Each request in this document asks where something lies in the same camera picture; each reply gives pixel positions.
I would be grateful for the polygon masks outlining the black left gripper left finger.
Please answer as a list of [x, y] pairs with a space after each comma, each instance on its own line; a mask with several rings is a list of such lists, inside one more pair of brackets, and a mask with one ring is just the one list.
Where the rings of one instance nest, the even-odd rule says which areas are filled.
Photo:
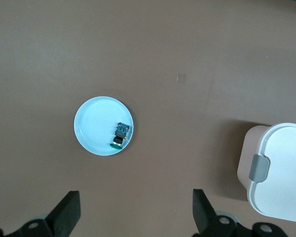
[[70, 191], [43, 219], [33, 219], [9, 237], [68, 237], [80, 219], [79, 191]]

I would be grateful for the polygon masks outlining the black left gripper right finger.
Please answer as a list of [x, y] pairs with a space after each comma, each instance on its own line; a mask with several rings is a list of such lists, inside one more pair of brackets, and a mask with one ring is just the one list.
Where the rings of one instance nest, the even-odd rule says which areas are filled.
[[195, 237], [286, 237], [277, 225], [254, 223], [251, 229], [244, 227], [229, 215], [218, 215], [202, 189], [193, 190], [192, 212], [198, 233]]

